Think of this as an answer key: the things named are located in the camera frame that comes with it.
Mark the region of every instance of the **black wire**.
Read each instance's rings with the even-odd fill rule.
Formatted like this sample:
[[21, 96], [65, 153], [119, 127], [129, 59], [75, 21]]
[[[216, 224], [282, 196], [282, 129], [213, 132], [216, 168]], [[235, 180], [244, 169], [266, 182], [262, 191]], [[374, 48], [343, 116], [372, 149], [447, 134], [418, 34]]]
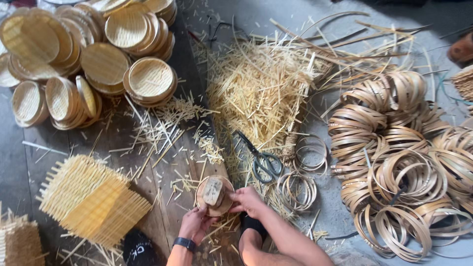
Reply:
[[347, 239], [347, 238], [350, 238], [350, 237], [354, 237], [354, 236], [356, 236], [356, 235], [358, 235], [358, 231], [356, 231], [356, 232], [353, 232], [353, 233], [351, 233], [351, 234], [349, 234], [349, 235], [346, 235], [346, 236], [342, 236], [342, 237], [336, 237], [336, 238], [325, 238], [325, 240]]

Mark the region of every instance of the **round bamboo basket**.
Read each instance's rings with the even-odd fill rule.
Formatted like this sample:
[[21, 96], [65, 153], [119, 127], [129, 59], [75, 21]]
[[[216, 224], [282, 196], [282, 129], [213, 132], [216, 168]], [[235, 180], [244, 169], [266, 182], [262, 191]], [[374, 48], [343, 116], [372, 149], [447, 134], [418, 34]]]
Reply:
[[0, 87], [14, 87], [20, 84], [20, 80], [15, 78], [8, 69], [10, 54], [4, 53], [0, 55]]
[[204, 190], [205, 184], [207, 183], [207, 181], [209, 180], [210, 177], [218, 178], [220, 181], [222, 181], [223, 187], [225, 188], [225, 192], [222, 192], [222, 193], [225, 193], [225, 195], [222, 199], [222, 203], [220, 204], [220, 206], [218, 206], [218, 207], [208, 206], [208, 209], [207, 209], [207, 215], [208, 216], [210, 216], [210, 217], [219, 217], [219, 216], [225, 214], [226, 212], [228, 212], [228, 210], [232, 206], [233, 201], [228, 196], [228, 192], [235, 192], [235, 189], [233, 188], [232, 183], [226, 177], [209, 176], [209, 177], [204, 178], [202, 180], [202, 182], [199, 183], [199, 185], [197, 186], [197, 189], [195, 191], [195, 202], [197, 203], [197, 207], [199, 207], [199, 208], [203, 204], [205, 204], [204, 199], [202, 197], [202, 192]]
[[146, 0], [144, 4], [153, 12], [153, 13], [163, 13], [169, 11], [175, 0]]
[[76, 86], [87, 116], [89, 118], [95, 117], [97, 110], [93, 90], [89, 87], [87, 81], [81, 76], [76, 76]]
[[46, 83], [46, 103], [56, 121], [68, 120], [77, 111], [77, 88], [69, 80], [54, 77]]
[[36, 82], [24, 81], [20, 83], [12, 97], [12, 109], [16, 119], [31, 123], [38, 117], [44, 97]]
[[164, 99], [173, 80], [171, 67], [158, 58], [138, 60], [130, 68], [130, 88], [142, 97]]
[[87, 15], [86, 12], [73, 8], [72, 6], [63, 5], [59, 6], [54, 13], [61, 18], [69, 18], [75, 21], [81, 25], [82, 28], [89, 28], [94, 41], [100, 42], [102, 40], [102, 29], [97, 25], [92, 17]]
[[111, 44], [95, 43], [84, 49], [80, 64], [92, 80], [105, 85], [115, 85], [123, 81], [123, 74], [129, 67], [129, 59]]
[[57, 20], [51, 12], [39, 8], [32, 8], [27, 14], [26, 22], [31, 22], [35, 25], [47, 25], [58, 38], [59, 52], [51, 63], [61, 63], [70, 57], [72, 53], [72, 37], [67, 27]]
[[144, 14], [149, 9], [134, 4], [112, 13], [105, 24], [105, 35], [111, 44], [120, 48], [132, 48], [146, 38], [149, 30]]
[[96, 115], [93, 118], [88, 118], [82, 125], [78, 126], [78, 128], [85, 128], [91, 126], [93, 123], [97, 122], [102, 114], [102, 97], [95, 92], [92, 91], [94, 94], [94, 102], [95, 102], [95, 109], [97, 110]]
[[86, 79], [87, 79], [87, 82], [89, 82], [90, 86], [92, 86], [94, 89], [96, 89], [98, 92], [100, 92], [104, 96], [117, 96], [117, 95], [121, 95], [125, 93], [123, 82], [120, 82], [115, 85], [105, 85], [91, 79], [87, 74], [86, 74]]
[[[76, 4], [74, 8], [84, 11], [87, 16], [93, 19], [93, 21], [95, 22], [95, 24], [97, 24], [97, 26], [101, 29], [101, 31], [105, 29], [104, 17], [91, 4], [87, 2], [81, 2], [81, 3]], [[102, 32], [102, 35], [103, 35], [102, 39], [105, 40], [105, 33]]]
[[60, 21], [69, 29], [72, 37], [79, 43], [81, 47], [86, 47], [88, 41], [86, 40], [86, 33], [77, 22], [69, 18], [60, 18]]
[[27, 22], [14, 15], [0, 25], [0, 40], [12, 53], [35, 62], [51, 62], [59, 53], [59, 39], [45, 23]]

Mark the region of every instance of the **bamboo basket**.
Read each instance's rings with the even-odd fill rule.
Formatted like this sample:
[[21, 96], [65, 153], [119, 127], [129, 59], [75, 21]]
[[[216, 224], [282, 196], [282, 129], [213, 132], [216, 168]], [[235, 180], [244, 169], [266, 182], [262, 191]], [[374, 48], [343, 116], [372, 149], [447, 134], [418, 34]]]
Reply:
[[80, 64], [92, 80], [105, 85], [116, 85], [123, 81], [129, 59], [111, 44], [95, 43], [84, 49]]
[[15, 78], [8, 69], [9, 61], [9, 53], [0, 55], [0, 87], [14, 87], [21, 82], [21, 80]]

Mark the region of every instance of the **scissor handle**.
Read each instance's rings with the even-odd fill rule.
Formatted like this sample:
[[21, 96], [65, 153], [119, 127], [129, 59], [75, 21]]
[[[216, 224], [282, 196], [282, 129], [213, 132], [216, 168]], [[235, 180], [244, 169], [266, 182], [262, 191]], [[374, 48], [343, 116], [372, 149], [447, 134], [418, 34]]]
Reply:
[[[266, 162], [266, 165], [268, 166], [268, 168], [264, 167], [262, 165], [262, 163], [260, 163], [260, 161], [259, 161], [260, 156]], [[272, 158], [274, 160], [274, 163], [276, 163], [276, 169], [274, 168], [272, 162], [269, 160], [268, 157]], [[268, 179], [268, 180], [262, 179], [260, 174], [258, 174], [258, 167], [261, 168], [261, 170], [263, 170], [263, 172], [267, 173], [271, 178]], [[277, 180], [279, 175], [281, 174], [281, 172], [282, 172], [282, 163], [273, 154], [267, 153], [267, 152], [261, 152], [258, 156], [254, 157], [254, 160], [253, 160], [253, 173], [254, 173], [254, 176], [256, 177], [256, 179], [260, 180], [261, 182], [269, 183], [273, 179]]]

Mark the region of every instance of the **wooden block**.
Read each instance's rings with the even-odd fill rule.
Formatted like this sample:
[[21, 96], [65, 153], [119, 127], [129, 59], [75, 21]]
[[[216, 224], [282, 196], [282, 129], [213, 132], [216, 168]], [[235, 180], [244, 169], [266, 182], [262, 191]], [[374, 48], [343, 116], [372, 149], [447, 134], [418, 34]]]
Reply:
[[202, 191], [202, 198], [204, 202], [212, 207], [218, 207], [222, 203], [225, 190], [222, 190], [223, 182], [218, 178], [211, 177], [205, 184]]

